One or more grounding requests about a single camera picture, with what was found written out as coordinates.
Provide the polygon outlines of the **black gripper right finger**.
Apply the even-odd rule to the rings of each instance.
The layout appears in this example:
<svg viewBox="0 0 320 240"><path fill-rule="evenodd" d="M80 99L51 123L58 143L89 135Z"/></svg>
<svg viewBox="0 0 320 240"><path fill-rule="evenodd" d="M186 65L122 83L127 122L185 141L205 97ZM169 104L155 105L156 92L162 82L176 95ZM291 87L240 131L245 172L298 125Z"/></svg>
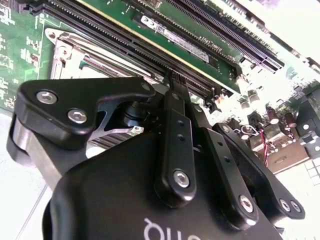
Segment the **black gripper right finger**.
<svg viewBox="0 0 320 240"><path fill-rule="evenodd" d="M209 173L217 182L222 212L232 226L246 230L262 217L273 225L286 218L305 218L300 202L229 126L209 124L202 108L192 103L186 86L184 101Z"/></svg>

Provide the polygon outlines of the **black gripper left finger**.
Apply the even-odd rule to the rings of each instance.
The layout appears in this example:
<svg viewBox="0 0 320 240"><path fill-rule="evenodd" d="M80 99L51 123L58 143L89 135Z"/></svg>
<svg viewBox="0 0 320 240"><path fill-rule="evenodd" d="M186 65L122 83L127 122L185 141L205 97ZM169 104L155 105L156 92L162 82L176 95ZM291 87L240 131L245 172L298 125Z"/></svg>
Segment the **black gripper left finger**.
<svg viewBox="0 0 320 240"><path fill-rule="evenodd" d="M119 132L135 119L159 136L154 187L169 207L196 195L190 103L183 77L170 73L169 89L141 76L31 80L20 85L7 140L10 156L35 166L55 189L86 160L90 140Z"/></svg>

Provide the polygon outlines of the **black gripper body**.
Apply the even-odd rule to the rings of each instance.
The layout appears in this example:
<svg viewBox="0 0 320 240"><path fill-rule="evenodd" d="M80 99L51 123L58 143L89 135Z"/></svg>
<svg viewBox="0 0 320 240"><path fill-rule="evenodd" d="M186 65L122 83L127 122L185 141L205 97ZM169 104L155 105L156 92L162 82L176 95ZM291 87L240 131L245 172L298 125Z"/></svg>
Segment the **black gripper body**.
<svg viewBox="0 0 320 240"><path fill-rule="evenodd" d="M42 220L45 240L279 240L260 213L246 230L223 215L207 160L195 154L197 192L181 208L166 206L154 188L158 137L129 139L69 170Z"/></svg>

